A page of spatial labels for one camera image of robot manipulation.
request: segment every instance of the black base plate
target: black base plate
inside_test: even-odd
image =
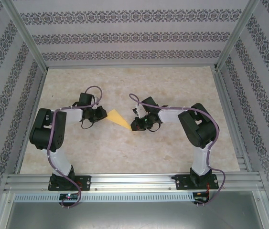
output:
[[[191,181],[189,174],[180,174],[175,175],[174,180],[176,181],[177,190],[197,190],[197,189],[206,189],[206,184],[209,184],[209,189],[219,189],[217,176],[215,174],[211,174],[208,180],[201,185],[200,187],[196,187],[195,184]]]
[[[91,186],[91,176],[75,176],[75,182],[81,188],[81,191],[89,191]],[[55,185],[48,184],[49,191],[78,191],[75,185],[70,189],[65,189],[63,187],[56,187]]]

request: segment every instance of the floor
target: floor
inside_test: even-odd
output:
[[[201,103],[217,121],[220,135],[211,151],[211,166],[239,171],[226,120],[209,67],[101,68],[49,70],[38,108],[56,109],[78,101],[91,85],[103,90],[101,105],[116,109],[130,124],[135,102],[152,96],[159,105],[192,106]],[[97,89],[89,93],[99,96]],[[189,172],[192,145],[180,124],[162,124],[155,133],[132,132],[109,120],[90,129],[80,123],[65,129],[63,148],[76,173],[168,173]],[[28,143],[22,174],[52,172],[45,154]]]

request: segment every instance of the yellow wedge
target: yellow wedge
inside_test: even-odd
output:
[[[131,126],[126,122],[125,119],[123,119],[123,117],[117,112],[117,110],[113,109],[112,111],[110,111],[109,113],[107,113],[107,117],[106,119],[120,125],[123,126],[124,128],[127,128],[129,130],[131,129]]]

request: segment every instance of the beige surface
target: beige surface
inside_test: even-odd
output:
[[[192,106],[202,103],[220,127],[212,149],[211,165],[224,171],[239,171],[209,67],[102,68],[49,70],[39,108],[56,109],[78,101],[91,85],[103,89],[101,105],[107,112],[116,109],[130,124],[135,102],[152,96],[159,105]],[[99,96],[97,89],[89,91]],[[63,148],[76,173],[166,173],[189,172],[192,145],[181,124],[162,124],[159,131],[132,132],[109,120],[88,130],[80,123],[65,130]],[[28,144],[21,173],[51,173],[46,156]]]

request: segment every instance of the wallpaper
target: wallpaper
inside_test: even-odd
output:
[[[14,173],[43,72],[0,2],[0,194]]]
[[[250,162],[269,197],[269,1],[257,5],[222,75]]]
[[[15,0],[50,67],[214,64],[247,0]]]

